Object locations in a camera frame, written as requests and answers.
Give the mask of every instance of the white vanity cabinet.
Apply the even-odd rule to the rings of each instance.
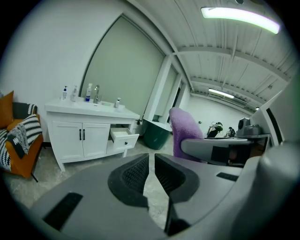
[[[126,108],[56,99],[46,104],[45,110],[52,149],[63,172],[65,163],[118,153],[125,157],[139,136],[132,130],[140,116]],[[128,128],[118,130],[111,128],[112,124]]]

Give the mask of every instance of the purple chair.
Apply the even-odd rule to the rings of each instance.
[[[200,159],[184,153],[181,150],[181,141],[190,139],[204,139],[204,135],[193,117],[186,111],[173,107],[169,111],[173,130],[173,155],[178,158],[184,158],[196,162],[202,162]]]

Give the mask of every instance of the ceiling light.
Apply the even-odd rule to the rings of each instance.
[[[279,32],[279,24],[256,13],[226,7],[203,7],[201,12],[204,18],[233,19],[254,24],[275,34]]]
[[[234,98],[233,95],[230,95],[230,94],[227,94],[227,93],[224,93],[224,92],[220,92],[220,91],[217,91],[217,90],[214,90],[214,89],[208,89],[208,91],[223,95],[223,96],[228,97],[228,98]]]

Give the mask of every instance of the orange sofa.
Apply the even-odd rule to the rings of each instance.
[[[23,119],[14,119],[14,121],[7,126],[7,131],[13,129]],[[9,173],[18,174],[25,178],[29,178],[34,166],[35,160],[38,157],[42,142],[44,141],[43,135],[39,135],[36,140],[31,144],[28,154],[25,154],[22,159],[19,158],[11,142],[6,141],[5,146],[10,156],[10,167]]]

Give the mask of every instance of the bottle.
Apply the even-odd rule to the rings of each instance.
[[[92,92],[92,83],[89,83],[88,88],[86,89],[86,95],[85,95],[85,101],[89,102],[90,101],[90,94]]]
[[[77,86],[75,85],[75,86],[74,86],[74,89],[73,89],[73,91],[72,91],[70,100],[71,100],[72,102],[75,102],[75,97],[76,97],[76,96],[77,96]]]
[[[121,100],[121,98],[118,97],[116,103],[114,104],[114,107],[115,107],[115,108],[118,108],[118,107],[119,107],[119,105],[120,105],[120,100]]]
[[[61,100],[66,100],[67,98],[67,86],[65,86],[64,90],[62,91]]]

